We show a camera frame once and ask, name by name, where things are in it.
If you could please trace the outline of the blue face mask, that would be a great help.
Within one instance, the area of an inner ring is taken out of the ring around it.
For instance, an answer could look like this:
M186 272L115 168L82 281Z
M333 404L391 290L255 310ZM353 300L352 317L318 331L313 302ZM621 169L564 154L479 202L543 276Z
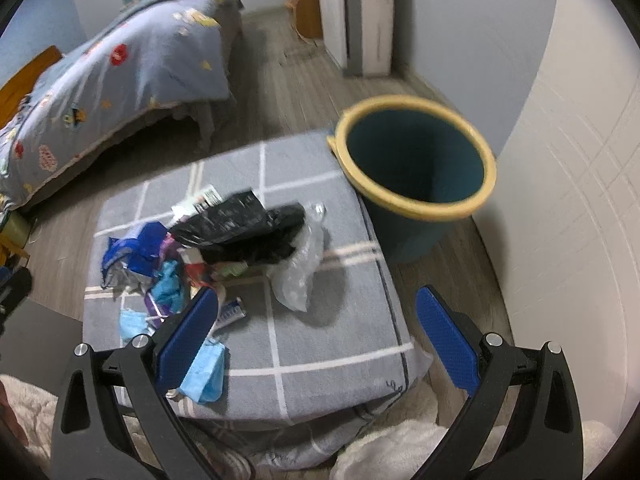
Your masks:
M206 339L183 377L178 390L197 404L214 403L224 392L227 348Z

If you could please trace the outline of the teal blue paper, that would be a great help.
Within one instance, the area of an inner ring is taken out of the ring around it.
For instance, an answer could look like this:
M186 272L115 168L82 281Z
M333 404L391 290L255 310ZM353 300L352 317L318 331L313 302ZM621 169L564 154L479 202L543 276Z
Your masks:
M182 263L178 260L163 261L150 290L157 307L171 314L179 313L186 302L182 270Z

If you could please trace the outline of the blue snack wrapper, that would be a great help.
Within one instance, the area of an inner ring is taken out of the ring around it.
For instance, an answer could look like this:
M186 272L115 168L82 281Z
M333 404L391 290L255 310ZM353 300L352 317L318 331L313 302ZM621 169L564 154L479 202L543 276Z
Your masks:
M148 288L160 261L168 229L158 221L139 224L123 237L110 237L101 261L103 288Z

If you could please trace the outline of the clear plastic bag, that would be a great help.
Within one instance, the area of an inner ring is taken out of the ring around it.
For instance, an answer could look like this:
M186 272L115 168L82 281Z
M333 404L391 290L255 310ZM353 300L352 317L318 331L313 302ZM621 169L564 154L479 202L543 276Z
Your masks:
M314 274L323 259L324 218L322 203L305 205L305 223L294 237L294 252L267 273L274 298L288 310L308 311Z

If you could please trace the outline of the black plastic bag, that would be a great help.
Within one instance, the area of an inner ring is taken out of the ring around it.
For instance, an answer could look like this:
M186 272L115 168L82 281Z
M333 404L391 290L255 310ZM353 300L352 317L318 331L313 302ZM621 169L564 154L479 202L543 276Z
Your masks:
M197 249L207 264L276 264L294 252L305 219L300 203L267 209L246 190L176 223L169 232L182 246Z

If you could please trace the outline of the white Coltalin medicine box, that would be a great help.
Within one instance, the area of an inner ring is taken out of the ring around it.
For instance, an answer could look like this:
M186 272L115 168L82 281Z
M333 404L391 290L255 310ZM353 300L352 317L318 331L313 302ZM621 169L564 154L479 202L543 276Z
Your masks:
M175 224L183 219L191 218L205 209L219 204L221 201L222 197L216 188L213 185L207 185L206 188L201 188L198 192L171 207L172 218L170 223Z

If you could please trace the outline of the white fluffy blanket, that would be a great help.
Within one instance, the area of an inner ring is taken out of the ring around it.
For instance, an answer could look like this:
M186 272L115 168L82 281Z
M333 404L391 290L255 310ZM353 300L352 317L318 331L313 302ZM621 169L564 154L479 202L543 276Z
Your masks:
M51 472L52 426L58 397L37 386L21 382L10 375L1 375L1 405L9 416L9 427L17 434L18 443L25 446L29 457L44 473ZM434 424L438 410L435 393L426 382L421 382L401 400L407 410L411 405L422 410L419 419L406 419L392 425L392 415L384 416L382 422L375 422L363 437L356 439L337 456L331 470L276 471L266 470L258 474L258 479L410 479L420 465L430 456L448 428ZM125 417L128 430L134 438L134 446L141 457L157 466L149 443L142 434L134 417ZM247 461L238 453L214 451L214 440L203 431L189 427L190 435L198 449L213 465L233 466L232 478L246 477ZM485 465L497 452L506 426L495 426L484 445L474 466ZM615 442L614 432L607 426L590 420L582 423L584 441L584 473L590 472L604 459Z

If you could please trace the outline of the grey checked cushion mat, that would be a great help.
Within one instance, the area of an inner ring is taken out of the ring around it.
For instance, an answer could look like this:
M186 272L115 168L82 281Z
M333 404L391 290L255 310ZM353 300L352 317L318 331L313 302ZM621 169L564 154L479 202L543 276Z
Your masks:
M115 298L101 286L108 241L151 221L208 185L221 195L252 190L267 207L297 202L326 211L324 254L308 309L273 297L260 271L232 281L245 316L225 330L221 398L171 407L257 465L318 466L348 445L426 374L432 358L409 334L390 271L360 199L322 131L301 133L212 157L109 198L93 237L82 336L98 350L120 345L121 310L142 310L137 294Z

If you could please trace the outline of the teal bin with yellow rim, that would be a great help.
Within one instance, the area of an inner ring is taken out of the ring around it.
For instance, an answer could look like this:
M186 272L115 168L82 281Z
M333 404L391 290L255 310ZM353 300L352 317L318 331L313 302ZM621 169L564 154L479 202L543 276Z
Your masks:
M386 94L349 107L326 142L391 262L428 254L454 222L486 204L497 183L484 136L417 96Z

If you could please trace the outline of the bed with blue cartoon quilt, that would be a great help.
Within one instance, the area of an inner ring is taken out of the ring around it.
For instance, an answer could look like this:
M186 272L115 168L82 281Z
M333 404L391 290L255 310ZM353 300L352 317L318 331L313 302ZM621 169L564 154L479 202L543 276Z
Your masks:
M241 0L138 0L50 66L1 128L1 208L40 202L96 156L171 115L198 124L231 98Z

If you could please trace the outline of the wooden headboard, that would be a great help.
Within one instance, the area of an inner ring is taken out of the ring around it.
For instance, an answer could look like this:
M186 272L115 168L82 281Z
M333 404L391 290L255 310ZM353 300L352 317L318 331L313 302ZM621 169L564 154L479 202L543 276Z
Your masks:
M25 96L34 88L39 76L63 57L55 46L47 47L21 68L0 90L0 127L17 113Z

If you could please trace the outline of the white grey air purifier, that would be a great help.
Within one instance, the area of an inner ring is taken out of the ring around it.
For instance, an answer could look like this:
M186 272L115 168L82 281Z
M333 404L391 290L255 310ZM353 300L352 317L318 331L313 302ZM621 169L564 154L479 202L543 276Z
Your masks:
M386 77L392 66L394 0L319 0L326 52L345 76Z

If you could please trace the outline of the wooden cabinet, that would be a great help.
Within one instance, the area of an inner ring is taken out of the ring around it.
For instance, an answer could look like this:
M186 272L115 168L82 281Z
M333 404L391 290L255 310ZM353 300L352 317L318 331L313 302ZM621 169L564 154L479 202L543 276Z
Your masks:
M292 29L300 40L315 42L323 39L319 0L286 0Z

